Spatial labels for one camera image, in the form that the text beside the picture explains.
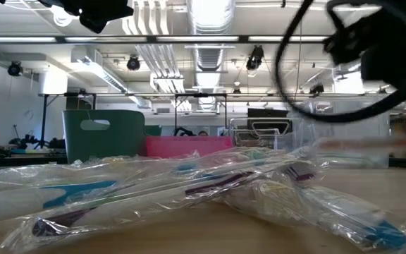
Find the wrapped purple toothbrush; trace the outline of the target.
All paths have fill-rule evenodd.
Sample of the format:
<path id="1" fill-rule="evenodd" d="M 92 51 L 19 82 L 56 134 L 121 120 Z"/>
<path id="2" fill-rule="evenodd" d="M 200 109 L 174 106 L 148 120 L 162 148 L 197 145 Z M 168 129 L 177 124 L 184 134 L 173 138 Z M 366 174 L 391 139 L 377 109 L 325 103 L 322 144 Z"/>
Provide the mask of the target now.
<path id="1" fill-rule="evenodd" d="M 168 176 L 145 179 L 143 183 L 112 196 L 28 217 L 6 237 L 1 247 L 24 252 L 66 238 L 116 229 L 157 214 L 191 207 L 268 176 L 312 179 L 316 169 L 310 161 L 295 160 L 175 171 Z"/>

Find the large clear plastic bin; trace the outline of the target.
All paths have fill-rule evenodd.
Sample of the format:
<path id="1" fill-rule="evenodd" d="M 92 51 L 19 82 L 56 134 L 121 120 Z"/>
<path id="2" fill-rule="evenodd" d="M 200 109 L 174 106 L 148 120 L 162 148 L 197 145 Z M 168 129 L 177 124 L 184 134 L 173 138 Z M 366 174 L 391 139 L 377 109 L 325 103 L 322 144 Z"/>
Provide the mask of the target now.
<path id="1" fill-rule="evenodd" d="M 310 99 L 301 106 L 313 114 L 341 114 L 367 107 L 378 99 L 375 97 L 332 97 Z M 387 138 L 390 136 L 389 113 L 354 123 L 323 123 L 304 117 L 290 110 L 287 118 L 292 120 L 293 135 L 298 146 L 309 145 L 314 153 L 331 164 L 341 167 L 386 168 L 389 154 L 384 150 L 349 149 L 338 146 L 324 149 L 323 141 L 363 141 L 366 138 Z"/>

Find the blue toothbrush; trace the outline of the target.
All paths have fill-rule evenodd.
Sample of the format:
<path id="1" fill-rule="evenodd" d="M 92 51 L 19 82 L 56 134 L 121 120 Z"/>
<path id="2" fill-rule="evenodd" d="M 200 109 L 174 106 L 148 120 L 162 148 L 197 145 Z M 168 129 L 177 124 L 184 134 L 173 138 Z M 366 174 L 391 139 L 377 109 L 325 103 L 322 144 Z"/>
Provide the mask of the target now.
<path id="1" fill-rule="evenodd" d="M 170 173 L 144 169 L 70 170 L 14 168 L 0 170 L 0 221 L 87 201 L 113 192 L 126 193 L 174 182 Z"/>
<path id="2" fill-rule="evenodd" d="M 274 224 L 316 226 L 365 253 L 406 254 L 406 226 L 392 223 L 377 205 L 330 188 L 262 179 L 228 191 L 222 201 Z"/>

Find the orange toothbrush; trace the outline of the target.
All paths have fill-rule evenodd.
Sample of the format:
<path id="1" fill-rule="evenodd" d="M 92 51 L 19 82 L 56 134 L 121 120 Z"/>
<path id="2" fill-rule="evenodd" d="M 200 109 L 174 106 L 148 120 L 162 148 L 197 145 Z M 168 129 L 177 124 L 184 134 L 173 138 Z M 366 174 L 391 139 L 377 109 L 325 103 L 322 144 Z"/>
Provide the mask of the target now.
<path id="1" fill-rule="evenodd" d="M 383 152 L 406 154 L 406 136 L 365 138 L 322 138 L 315 143 L 324 152 Z"/>

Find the white ceiling pipes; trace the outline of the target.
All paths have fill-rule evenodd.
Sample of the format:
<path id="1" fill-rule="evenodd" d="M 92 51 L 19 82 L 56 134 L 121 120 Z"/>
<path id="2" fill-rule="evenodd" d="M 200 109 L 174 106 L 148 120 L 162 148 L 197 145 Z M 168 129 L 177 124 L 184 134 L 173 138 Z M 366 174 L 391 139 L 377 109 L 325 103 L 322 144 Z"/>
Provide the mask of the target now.
<path id="1" fill-rule="evenodd" d="M 122 18 L 126 35 L 169 35 L 168 0 L 128 0 L 134 14 Z M 138 44 L 138 54 L 149 68 L 150 83 L 154 90 L 165 93 L 184 92 L 183 75 L 171 44 Z"/>

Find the green plastic bin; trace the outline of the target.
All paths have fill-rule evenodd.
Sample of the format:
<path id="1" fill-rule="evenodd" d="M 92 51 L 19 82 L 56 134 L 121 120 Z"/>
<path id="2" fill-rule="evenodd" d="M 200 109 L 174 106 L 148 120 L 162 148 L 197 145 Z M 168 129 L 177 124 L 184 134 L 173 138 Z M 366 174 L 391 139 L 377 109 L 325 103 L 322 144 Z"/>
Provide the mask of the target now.
<path id="1" fill-rule="evenodd" d="M 144 152 L 144 114 L 131 110 L 66 110 L 63 128 L 69 163 Z"/>

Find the white rectangular air duct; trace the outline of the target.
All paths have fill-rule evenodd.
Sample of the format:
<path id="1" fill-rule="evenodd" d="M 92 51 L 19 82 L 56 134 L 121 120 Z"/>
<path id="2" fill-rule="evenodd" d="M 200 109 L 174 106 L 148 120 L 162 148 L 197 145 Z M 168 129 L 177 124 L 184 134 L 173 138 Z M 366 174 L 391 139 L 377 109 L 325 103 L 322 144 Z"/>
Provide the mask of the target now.
<path id="1" fill-rule="evenodd" d="M 106 84 L 110 85 L 121 93 L 127 93 L 125 83 L 109 69 L 103 66 L 102 54 L 97 49 L 86 46 L 76 46 L 71 50 L 71 62 L 76 63 L 80 70 L 93 73 Z"/>

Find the black background rig frame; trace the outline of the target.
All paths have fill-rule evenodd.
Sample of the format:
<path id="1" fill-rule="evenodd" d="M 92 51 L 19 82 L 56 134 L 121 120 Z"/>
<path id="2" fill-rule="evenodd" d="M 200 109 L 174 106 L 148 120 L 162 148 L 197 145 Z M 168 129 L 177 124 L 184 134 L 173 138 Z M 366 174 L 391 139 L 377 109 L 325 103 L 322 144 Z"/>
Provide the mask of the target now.
<path id="1" fill-rule="evenodd" d="M 201 98 L 208 98 L 208 97 L 213 97 L 214 99 L 216 97 L 222 97 L 223 98 L 223 107 L 225 108 L 224 111 L 224 128 L 228 129 L 229 124 L 228 124 L 228 95 L 226 93 L 204 93 L 204 92 L 197 92 L 197 93 L 177 93 L 174 94 L 174 128 L 178 127 L 178 107 L 181 105 L 178 100 L 183 97 L 184 100 L 187 100 L 189 97 L 201 99 Z M 218 117 L 220 116 L 220 112 L 217 111 L 215 113 L 198 113 L 198 112 L 185 112 L 183 114 L 185 117 L 185 120 L 188 121 L 190 125 L 193 126 L 215 126 L 219 125 L 217 122 Z"/>
<path id="2" fill-rule="evenodd" d="M 46 145 L 45 141 L 45 128 L 47 122 L 47 107 L 58 97 L 76 97 L 76 98 L 84 98 L 84 97 L 91 97 L 92 98 L 92 110 L 97 108 L 97 94 L 96 93 L 88 93 L 88 92 L 65 92 L 63 94 L 39 94 L 40 97 L 43 98 L 43 105 L 42 105 L 42 129 L 41 129 L 41 138 L 38 142 L 36 148 L 40 147 L 41 149 Z"/>

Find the pink plastic bin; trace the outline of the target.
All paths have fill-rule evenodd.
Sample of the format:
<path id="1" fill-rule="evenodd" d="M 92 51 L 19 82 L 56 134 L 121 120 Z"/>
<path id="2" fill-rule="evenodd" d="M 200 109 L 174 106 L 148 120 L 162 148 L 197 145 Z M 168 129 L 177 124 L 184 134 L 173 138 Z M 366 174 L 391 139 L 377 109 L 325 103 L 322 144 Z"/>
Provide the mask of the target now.
<path id="1" fill-rule="evenodd" d="M 171 158 L 197 151 L 200 156 L 205 156 L 232 146 L 228 136 L 147 136 L 145 154 L 148 157 Z"/>

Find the silver ventilation duct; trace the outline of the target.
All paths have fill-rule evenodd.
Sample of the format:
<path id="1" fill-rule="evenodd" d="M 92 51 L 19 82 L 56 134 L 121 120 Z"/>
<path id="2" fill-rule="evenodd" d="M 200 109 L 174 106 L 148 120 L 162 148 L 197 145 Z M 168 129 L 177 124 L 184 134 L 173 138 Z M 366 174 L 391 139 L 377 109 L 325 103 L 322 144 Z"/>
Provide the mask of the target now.
<path id="1" fill-rule="evenodd" d="M 227 35 L 235 12 L 235 0 L 186 0 L 193 35 Z M 222 44 L 196 44 L 193 49 L 195 84 L 202 93 L 215 93 L 226 55 Z"/>

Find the black monitor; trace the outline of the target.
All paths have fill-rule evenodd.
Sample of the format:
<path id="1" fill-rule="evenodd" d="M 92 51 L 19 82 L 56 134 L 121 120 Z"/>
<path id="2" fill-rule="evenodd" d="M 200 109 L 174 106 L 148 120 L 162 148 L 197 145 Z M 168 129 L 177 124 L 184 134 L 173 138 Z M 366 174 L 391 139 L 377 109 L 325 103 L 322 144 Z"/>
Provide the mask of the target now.
<path id="1" fill-rule="evenodd" d="M 279 109 L 255 109 L 247 111 L 247 127 L 258 134 L 286 134 L 293 130 L 291 120 L 287 120 L 288 111 Z"/>

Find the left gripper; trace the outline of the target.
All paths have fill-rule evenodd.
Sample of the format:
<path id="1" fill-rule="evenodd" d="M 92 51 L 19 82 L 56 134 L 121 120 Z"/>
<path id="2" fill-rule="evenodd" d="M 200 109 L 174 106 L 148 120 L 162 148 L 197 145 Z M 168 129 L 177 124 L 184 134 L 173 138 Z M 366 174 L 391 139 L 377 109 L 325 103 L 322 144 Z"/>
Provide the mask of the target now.
<path id="1" fill-rule="evenodd" d="M 46 7 L 58 6 L 66 13 L 77 16 L 80 23 L 97 34 L 109 21 L 134 14 L 128 0 L 38 0 Z"/>

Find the small clear plastic bin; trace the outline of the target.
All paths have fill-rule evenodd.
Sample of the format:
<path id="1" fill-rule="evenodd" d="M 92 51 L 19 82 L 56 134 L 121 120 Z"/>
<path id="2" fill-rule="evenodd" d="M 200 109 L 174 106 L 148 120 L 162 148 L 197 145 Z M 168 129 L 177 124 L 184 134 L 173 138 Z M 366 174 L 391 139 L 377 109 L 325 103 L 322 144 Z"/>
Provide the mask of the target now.
<path id="1" fill-rule="evenodd" d="M 293 151 L 305 146 L 299 119 L 246 117 L 229 121 L 228 132 L 234 146 L 267 147 Z"/>

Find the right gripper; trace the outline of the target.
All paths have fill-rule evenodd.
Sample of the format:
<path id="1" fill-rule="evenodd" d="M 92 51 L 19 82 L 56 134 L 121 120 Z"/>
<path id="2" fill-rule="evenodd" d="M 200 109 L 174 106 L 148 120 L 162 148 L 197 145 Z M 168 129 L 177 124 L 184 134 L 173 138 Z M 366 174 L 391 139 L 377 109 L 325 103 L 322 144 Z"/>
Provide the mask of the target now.
<path id="1" fill-rule="evenodd" d="M 375 5 L 380 9 L 345 26 L 335 12 L 341 5 Z M 359 59 L 365 80 L 406 86 L 406 0 L 329 0 L 326 12 L 336 31 L 324 40 L 334 64 Z"/>

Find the black overhead crossbar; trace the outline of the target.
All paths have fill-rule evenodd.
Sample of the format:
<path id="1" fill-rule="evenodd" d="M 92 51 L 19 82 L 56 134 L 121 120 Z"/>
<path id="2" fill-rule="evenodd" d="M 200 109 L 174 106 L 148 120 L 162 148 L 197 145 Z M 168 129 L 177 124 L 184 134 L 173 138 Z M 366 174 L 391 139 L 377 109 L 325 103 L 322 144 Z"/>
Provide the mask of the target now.
<path id="1" fill-rule="evenodd" d="M 237 42 L 158 42 L 160 36 L 237 36 Z M 278 44 L 279 35 L 0 36 L 0 44 Z"/>

